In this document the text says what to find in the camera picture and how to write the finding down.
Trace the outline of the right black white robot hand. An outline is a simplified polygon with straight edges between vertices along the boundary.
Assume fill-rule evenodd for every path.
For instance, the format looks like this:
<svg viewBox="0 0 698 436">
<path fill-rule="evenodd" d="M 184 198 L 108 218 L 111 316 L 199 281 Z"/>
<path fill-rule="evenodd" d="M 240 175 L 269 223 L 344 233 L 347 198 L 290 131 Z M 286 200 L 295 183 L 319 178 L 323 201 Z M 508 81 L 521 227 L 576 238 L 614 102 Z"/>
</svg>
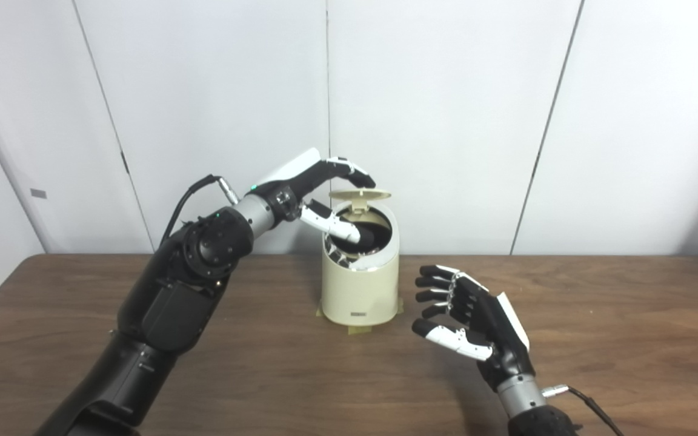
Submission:
<svg viewBox="0 0 698 436">
<path fill-rule="evenodd" d="M 415 300 L 429 302 L 412 325 L 419 337 L 476 361 L 487 385 L 536 374 L 530 341 L 506 294 L 493 295 L 479 281 L 443 265 L 424 265 Z"/>
</svg>

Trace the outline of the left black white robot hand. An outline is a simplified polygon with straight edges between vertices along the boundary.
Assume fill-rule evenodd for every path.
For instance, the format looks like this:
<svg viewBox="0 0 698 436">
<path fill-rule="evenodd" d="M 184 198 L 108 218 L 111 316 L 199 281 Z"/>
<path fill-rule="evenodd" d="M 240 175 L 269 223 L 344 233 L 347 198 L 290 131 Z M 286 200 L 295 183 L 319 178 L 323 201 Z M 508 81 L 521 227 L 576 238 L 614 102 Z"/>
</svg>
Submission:
<svg viewBox="0 0 698 436">
<path fill-rule="evenodd" d="M 370 174 L 359 165 L 343 157 L 321 158 L 318 149 L 312 147 L 264 177 L 246 194 L 261 207 L 261 216 L 247 216 L 255 238 L 282 222 L 300 220 L 352 245 L 363 248 L 373 245 L 376 238 L 372 231 L 341 218 L 321 202 L 305 202 L 314 190 L 333 179 L 346 180 L 360 190 L 376 187 Z"/>
</svg>

